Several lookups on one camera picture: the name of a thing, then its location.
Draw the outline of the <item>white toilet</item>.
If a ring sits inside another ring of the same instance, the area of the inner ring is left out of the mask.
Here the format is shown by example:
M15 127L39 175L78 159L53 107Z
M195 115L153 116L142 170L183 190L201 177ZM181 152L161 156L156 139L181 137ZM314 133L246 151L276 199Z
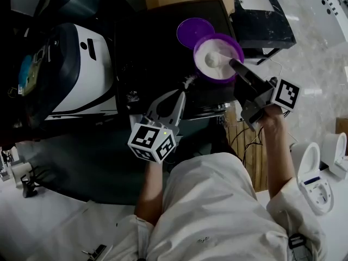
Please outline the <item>white toilet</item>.
M294 143L290 145L297 184L312 211L316 215L329 213L334 205L331 186L320 175L320 149L315 142Z
M322 143L321 161L340 179L348 179L347 136L345 133L327 134Z

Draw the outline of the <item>white cabinet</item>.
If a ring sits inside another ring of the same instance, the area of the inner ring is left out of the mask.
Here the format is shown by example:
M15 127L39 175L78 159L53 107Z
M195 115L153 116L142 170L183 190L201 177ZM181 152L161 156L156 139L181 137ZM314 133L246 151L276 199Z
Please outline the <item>white cabinet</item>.
M339 0L320 0L315 15L328 47L348 43L348 17Z

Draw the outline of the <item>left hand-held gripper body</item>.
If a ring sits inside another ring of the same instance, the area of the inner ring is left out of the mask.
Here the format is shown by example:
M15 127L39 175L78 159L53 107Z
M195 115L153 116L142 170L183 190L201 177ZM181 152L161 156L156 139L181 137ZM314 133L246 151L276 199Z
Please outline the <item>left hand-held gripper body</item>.
M140 159L161 164L182 138L178 135L181 118L164 122L152 121L144 115L130 115L129 119L132 132L127 145Z

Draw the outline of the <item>white black appliance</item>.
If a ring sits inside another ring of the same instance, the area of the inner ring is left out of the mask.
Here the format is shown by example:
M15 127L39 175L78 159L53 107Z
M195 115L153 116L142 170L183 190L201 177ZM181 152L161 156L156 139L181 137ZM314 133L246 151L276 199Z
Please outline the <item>white black appliance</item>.
M117 114L105 38L73 23L55 26L22 61L18 93L31 125Z

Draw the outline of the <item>person's left forearm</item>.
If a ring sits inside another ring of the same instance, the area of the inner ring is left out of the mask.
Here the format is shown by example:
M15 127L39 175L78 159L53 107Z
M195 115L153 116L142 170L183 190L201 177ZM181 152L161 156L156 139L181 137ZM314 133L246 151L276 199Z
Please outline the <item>person's left forearm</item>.
M147 162L134 214L155 226L163 213L163 165Z

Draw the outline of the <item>grey silver appliance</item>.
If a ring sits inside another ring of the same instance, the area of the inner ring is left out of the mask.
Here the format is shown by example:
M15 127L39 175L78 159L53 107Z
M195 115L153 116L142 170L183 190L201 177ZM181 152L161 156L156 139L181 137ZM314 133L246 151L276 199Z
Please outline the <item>grey silver appliance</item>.
M100 7L101 0L39 0L34 17L63 17L84 20L94 16Z

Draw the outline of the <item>purple bucket lid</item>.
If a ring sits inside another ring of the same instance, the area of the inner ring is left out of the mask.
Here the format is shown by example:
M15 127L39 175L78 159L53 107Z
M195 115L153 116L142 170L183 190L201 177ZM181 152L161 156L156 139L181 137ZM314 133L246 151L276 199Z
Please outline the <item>purple bucket lid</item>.
M214 27L207 20L193 17L184 20L178 26L177 39L183 46L194 49L201 38L214 33Z

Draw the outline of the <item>white plastic spoon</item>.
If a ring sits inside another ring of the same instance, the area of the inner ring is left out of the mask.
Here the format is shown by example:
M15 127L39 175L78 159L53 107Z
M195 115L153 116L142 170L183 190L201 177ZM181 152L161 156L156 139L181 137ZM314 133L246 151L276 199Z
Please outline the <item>white plastic spoon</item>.
M210 68L218 68L228 65L232 60L231 57L227 57L219 52L209 52L205 56L205 64Z

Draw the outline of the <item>black marble counter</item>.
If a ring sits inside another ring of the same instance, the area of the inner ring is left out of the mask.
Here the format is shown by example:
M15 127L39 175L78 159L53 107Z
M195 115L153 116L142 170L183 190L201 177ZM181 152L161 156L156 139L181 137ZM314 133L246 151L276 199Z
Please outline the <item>black marble counter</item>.
M229 15L235 38L245 59L255 65L270 60L283 49L296 44L294 33L278 0L269 0L274 11L245 10L234 0Z

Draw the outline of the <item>white powder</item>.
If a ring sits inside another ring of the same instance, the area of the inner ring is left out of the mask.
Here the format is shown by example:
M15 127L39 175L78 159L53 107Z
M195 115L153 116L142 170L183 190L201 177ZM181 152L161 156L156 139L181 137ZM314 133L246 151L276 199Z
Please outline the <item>white powder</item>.
M219 52L232 59L238 59L239 56L229 43L221 39L209 39L203 42L194 53L194 61L198 70L210 79L228 80L235 75L231 66L225 65L218 68L210 68L205 64L205 56L209 52Z

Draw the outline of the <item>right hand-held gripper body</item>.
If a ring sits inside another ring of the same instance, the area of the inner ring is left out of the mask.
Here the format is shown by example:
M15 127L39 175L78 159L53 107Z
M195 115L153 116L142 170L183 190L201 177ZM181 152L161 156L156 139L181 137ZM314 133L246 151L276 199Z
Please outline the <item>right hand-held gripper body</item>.
M256 123L264 116L265 108L277 105L293 112L301 93L301 87L283 78L272 77L266 80L274 86L271 101L240 101L241 117L250 129L255 130Z

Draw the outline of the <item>person's white shirt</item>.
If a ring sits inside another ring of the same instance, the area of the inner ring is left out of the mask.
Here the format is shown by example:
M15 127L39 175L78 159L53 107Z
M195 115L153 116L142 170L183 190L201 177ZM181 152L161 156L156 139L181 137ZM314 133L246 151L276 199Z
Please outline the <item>person's white shirt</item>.
M241 161L195 157L170 173L155 225L117 224L105 261L325 261L326 236L297 181L261 205Z

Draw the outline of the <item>purple plastic bucket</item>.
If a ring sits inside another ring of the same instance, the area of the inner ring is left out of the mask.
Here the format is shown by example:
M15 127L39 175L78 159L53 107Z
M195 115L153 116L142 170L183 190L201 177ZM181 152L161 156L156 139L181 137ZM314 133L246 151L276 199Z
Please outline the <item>purple plastic bucket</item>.
M245 59L244 53L243 53L243 50L242 50L242 48L240 47L240 45L237 43L237 41L235 41L231 36L226 35L226 34L222 34L222 33L214 33L214 34L206 35L205 37L201 38L201 39L196 43L196 45L195 45L195 47L194 47L193 57L194 57L194 53L197 51L197 49L199 48L199 46L200 46L203 42L205 42L206 40L209 40L209 39L221 39L221 40L226 41L226 42L229 43L231 46L233 46L234 49L236 50L236 52L237 52L237 54L238 54L238 56L239 56L239 58L236 59L236 60L240 61L241 63L244 62L244 59ZM204 74L202 74L199 70L198 70L198 72L199 72L203 77L205 77L207 80L209 80L209 81L211 81L211 82L213 82L213 83L228 83L228 82L231 82L231 81L234 79L234 76L237 74L237 73L235 72L235 75L234 75L232 78L228 79L228 80L216 80L216 79L210 79L210 78L208 78L207 76L205 76Z

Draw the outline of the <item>black metal stand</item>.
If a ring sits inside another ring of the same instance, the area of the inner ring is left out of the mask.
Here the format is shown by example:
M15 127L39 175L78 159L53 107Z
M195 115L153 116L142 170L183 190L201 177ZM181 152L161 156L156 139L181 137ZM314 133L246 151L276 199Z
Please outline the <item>black metal stand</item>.
M37 170L30 163L19 163L10 168L15 185L22 188L24 198L34 197L38 194L37 188L41 187L37 184L47 170Z

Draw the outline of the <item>person's right forearm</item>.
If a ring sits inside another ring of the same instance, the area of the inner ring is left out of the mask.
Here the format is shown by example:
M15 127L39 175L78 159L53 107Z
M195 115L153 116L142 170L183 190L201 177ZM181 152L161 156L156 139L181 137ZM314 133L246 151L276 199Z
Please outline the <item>person's right forearm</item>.
M266 107L259 123L264 130L264 142L267 153L267 180L270 198L295 177L295 169L288 145L288 131L281 107Z

